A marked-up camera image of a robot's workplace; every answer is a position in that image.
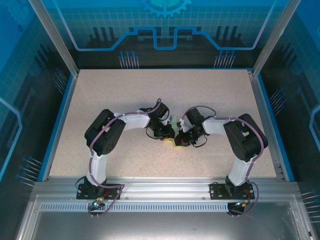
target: work surface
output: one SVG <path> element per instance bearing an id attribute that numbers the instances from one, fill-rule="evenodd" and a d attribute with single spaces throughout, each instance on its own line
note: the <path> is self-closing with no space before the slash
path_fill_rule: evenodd
<path id="1" fill-rule="evenodd" d="M 81 70 L 56 150 L 50 176 L 84 176 L 89 148 L 84 134 L 103 109 L 116 113 L 156 104 L 157 98 L 179 119 L 195 105 L 206 105 L 218 117 L 248 113 L 262 128 L 247 70 L 135 69 Z M 207 117 L 207 109 L 200 109 Z M 150 139 L 145 129 L 125 131 L 109 154 L 106 174 L 115 177 L 224 177 L 235 155 L 228 138 L 212 134 L 200 148 L 174 147 Z M 254 165 L 251 176 L 275 177 L 269 148 Z"/>

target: blue glass wall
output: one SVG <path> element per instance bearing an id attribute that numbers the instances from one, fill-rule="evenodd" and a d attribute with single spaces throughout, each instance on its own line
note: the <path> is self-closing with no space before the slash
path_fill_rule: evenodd
<path id="1" fill-rule="evenodd" d="M 0 43 L 0 238 L 11 240 L 70 72 L 26 0 L 0 1 Z"/>
<path id="2" fill-rule="evenodd" d="M 43 2 L 79 68 L 248 68 L 287 0 Z"/>
<path id="3" fill-rule="evenodd" d="M 261 72 L 302 193 L 312 189 L 320 192 L 319 9 L 320 1 L 301 1 Z"/>

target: enclosure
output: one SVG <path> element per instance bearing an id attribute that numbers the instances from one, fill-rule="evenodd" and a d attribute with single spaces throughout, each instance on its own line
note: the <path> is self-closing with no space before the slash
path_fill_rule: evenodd
<path id="1" fill-rule="evenodd" d="M 318 239 L 319 9 L 316 0 L 0 1 L 1 239 Z M 88 173 L 87 128 L 103 109 L 157 98 L 172 125 L 196 105 L 252 116 L 268 147 L 250 173 L 259 186 L 250 214 L 231 217 L 230 201 L 211 199 L 209 185 L 234 162 L 225 136 L 178 148 L 134 129 L 107 162 L 108 184 L 125 184 L 120 198 L 91 219 L 92 200 L 75 187 Z"/>

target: blue frame edge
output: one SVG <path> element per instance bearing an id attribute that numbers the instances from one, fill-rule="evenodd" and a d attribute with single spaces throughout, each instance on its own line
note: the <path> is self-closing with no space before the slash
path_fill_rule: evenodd
<path id="1" fill-rule="evenodd" d="M 58 112 L 58 115 L 56 116 L 55 124 L 52 130 L 52 134 L 50 137 L 50 141 L 48 144 L 48 147 L 46 149 L 42 167 L 40 169 L 40 173 L 38 176 L 37 181 L 38 182 L 44 182 L 48 175 L 51 168 L 51 165 L 53 163 L 56 150 L 58 147 L 58 143 L 60 140 L 61 132 L 65 124 L 65 120 L 67 117 L 67 113 L 69 110 L 70 102 L 72 99 L 72 96 L 74 94 L 74 90 L 76 87 L 77 78 L 73 75 L 70 76 L 68 84 L 65 89 L 65 93 L 61 102 L 61 106 Z"/>
<path id="2" fill-rule="evenodd" d="M 268 114 L 269 114 L 270 119 L 271 119 L 272 127 L 274 129 L 275 136 L 276 136 L 276 139 L 278 141 L 280 152 L 281 152 L 281 155 L 282 155 L 282 158 L 283 158 L 284 167 L 285 167 L 286 173 L 287 173 L 288 178 L 289 178 L 288 180 L 290 182 L 295 182 L 295 177 L 294 177 L 294 174 L 292 172 L 292 169 L 291 169 L 291 166 L 290 166 L 290 163 L 289 163 L 289 159 L 288 159 L 288 156 L 287 156 L 287 153 L 286 153 L 286 150 L 285 150 L 285 146 L 284 146 L 284 143 L 282 142 L 282 139 L 281 139 L 281 136 L 280 136 L 280 132 L 279 132 L 278 125 L 277 125 L 277 122 L 276 122 L 276 118 L 275 118 L 274 113 L 272 112 L 271 104 L 270 104 L 270 101 L 269 101 L 269 98 L 268 98 L 268 95 L 267 95 L 267 91 L 266 91 L 266 88 L 265 88 L 265 85 L 264 85 L 264 82 L 262 80 L 262 77 L 261 77 L 260 73 L 258 74 L 258 80 L 259 80 L 259 84 L 260 84 L 260 87 L 261 87 L 261 90 L 262 90 L 263 98 L 264 98 L 264 101 L 265 101 L 265 104 L 266 104 L 266 107 L 267 107 L 267 110 L 268 110 Z"/>

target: gear graphic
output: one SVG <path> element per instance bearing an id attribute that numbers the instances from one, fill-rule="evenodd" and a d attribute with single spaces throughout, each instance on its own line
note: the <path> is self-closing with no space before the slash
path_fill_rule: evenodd
<path id="1" fill-rule="evenodd" d="M 22 25 L 30 16 L 30 6 L 28 0 L 0 0 L 0 7 L 4 4 L 11 17 L 18 24 Z"/>
<path id="2" fill-rule="evenodd" d="M 181 10 L 186 10 L 187 5 L 191 4 L 191 0 L 140 0 L 144 6 L 144 10 L 148 10 L 150 14 L 155 14 L 158 18 L 168 15 L 173 17 L 180 14 Z"/>

